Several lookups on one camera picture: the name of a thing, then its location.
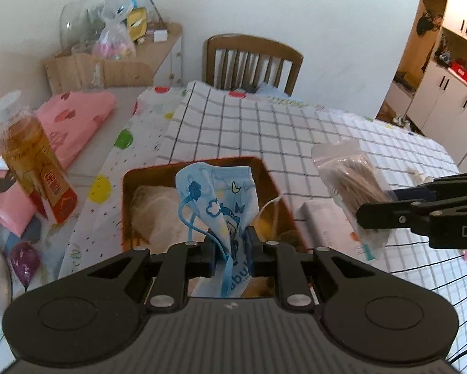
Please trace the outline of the cotton swab bag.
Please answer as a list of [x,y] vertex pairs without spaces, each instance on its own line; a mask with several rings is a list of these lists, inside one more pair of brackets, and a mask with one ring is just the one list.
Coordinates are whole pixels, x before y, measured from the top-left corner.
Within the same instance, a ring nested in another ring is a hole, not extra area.
[[370,248],[376,259],[379,258],[392,231],[364,229],[358,224],[356,213],[363,204],[396,201],[396,195],[384,176],[361,150],[356,138],[315,144],[311,156],[320,179],[344,211],[359,241]]

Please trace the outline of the tea bag packet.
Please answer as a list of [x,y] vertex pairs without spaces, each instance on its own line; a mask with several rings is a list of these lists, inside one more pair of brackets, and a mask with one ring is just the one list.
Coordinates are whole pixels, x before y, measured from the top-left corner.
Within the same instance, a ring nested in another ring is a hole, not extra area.
[[261,242],[284,242],[298,248],[299,234],[295,228],[287,228],[282,218],[283,196],[264,204],[253,220],[253,227]]

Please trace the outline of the red gold metal tin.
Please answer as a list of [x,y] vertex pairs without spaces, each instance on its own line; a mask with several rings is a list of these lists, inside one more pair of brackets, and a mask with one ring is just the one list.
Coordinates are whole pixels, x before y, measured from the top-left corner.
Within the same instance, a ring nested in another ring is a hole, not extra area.
[[189,282],[195,297],[251,297],[269,293],[266,279],[248,271],[243,234],[304,248],[283,196],[262,160],[247,156],[159,165],[123,177],[123,249],[153,254],[181,242],[212,240],[219,257],[211,278]]

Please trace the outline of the polka dot cloth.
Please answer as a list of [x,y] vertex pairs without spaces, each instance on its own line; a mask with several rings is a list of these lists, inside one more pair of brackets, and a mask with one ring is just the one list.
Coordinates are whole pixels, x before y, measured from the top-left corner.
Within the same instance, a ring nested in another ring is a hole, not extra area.
[[123,251],[123,177],[155,164],[161,142],[186,89],[150,87],[135,100],[131,116],[88,190],[73,234],[67,242],[59,276],[88,268]]

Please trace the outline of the checkered tablecloth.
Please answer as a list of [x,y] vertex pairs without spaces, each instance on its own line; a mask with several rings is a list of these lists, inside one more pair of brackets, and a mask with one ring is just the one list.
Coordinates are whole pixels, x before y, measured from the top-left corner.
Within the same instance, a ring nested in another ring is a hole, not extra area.
[[[302,206],[333,199],[355,211],[367,199],[458,173],[437,142],[384,122],[290,100],[213,89],[200,82],[156,90],[170,124],[157,161],[169,164],[233,156],[261,158],[303,223]],[[433,290],[454,306],[458,334],[449,359],[467,373],[467,252],[436,250],[407,229],[375,241],[374,261],[397,277]]]

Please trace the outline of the purple round object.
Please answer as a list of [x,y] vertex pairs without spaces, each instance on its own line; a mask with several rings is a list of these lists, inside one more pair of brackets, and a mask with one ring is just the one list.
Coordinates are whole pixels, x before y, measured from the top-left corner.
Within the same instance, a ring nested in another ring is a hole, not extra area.
[[38,251],[29,242],[19,242],[10,251],[12,270],[23,288],[27,290],[41,265]]

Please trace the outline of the blue seat cushion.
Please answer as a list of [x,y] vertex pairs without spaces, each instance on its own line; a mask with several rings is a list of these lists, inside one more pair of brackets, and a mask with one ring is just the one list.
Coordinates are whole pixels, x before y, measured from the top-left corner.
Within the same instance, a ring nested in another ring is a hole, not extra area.
[[283,90],[276,88],[275,86],[267,83],[262,83],[256,90],[256,95],[267,95],[276,98],[289,98],[290,95],[285,93]]

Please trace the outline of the orange drink bottle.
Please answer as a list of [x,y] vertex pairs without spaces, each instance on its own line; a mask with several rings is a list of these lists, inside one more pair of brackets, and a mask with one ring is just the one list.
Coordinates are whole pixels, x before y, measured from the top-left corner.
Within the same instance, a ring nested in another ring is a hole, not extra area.
[[38,117],[21,103],[19,90],[0,98],[0,152],[41,215],[64,223],[77,206],[77,194]]

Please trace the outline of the wooden side cabinet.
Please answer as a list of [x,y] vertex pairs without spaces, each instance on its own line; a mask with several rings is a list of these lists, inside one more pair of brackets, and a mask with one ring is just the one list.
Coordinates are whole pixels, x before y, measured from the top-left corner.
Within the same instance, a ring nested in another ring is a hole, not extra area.
[[135,86],[179,87],[182,85],[182,25],[168,24],[166,41],[150,37],[136,46],[138,69]]

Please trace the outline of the cardboard box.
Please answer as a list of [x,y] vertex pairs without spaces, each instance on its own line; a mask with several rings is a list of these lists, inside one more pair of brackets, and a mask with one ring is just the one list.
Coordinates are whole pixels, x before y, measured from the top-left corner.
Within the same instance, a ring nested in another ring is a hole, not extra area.
[[53,95],[112,87],[152,86],[156,70],[133,58],[104,59],[87,53],[56,56],[44,61]]

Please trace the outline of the wooden chair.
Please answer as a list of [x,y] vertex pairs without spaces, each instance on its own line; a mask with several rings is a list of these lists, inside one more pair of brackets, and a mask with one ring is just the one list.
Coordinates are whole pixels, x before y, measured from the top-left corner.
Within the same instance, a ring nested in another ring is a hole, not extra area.
[[205,82],[218,89],[256,91],[262,84],[292,95],[304,56],[289,45],[246,34],[205,42]]

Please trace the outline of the plastic bag of candies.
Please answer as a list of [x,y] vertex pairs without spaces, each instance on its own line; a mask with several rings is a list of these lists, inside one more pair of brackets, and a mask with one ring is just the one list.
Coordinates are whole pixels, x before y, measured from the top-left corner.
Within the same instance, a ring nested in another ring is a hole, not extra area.
[[134,8],[131,0],[107,0],[100,18],[105,27],[94,43],[91,54],[95,57],[121,60],[136,55],[125,20]]

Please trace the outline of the yellow alarm clock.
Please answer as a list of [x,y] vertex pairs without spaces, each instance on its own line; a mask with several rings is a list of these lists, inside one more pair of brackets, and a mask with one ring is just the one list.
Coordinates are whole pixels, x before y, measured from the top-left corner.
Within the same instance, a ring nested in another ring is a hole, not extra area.
[[132,41],[137,41],[141,37],[144,37],[147,32],[146,8],[134,8],[126,18],[126,25]]

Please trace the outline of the clear glass bowl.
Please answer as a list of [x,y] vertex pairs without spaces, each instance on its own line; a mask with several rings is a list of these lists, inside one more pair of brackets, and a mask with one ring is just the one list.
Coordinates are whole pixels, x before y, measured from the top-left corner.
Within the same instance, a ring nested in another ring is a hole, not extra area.
[[100,14],[105,0],[78,0],[66,4],[59,19],[60,45],[63,51],[70,51],[80,42],[96,40],[103,28]]

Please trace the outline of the grey white wall cabinet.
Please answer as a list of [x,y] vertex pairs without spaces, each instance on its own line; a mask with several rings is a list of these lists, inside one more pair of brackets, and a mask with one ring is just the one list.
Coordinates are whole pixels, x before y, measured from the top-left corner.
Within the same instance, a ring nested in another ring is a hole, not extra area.
[[467,168],[467,0],[420,0],[385,104]]

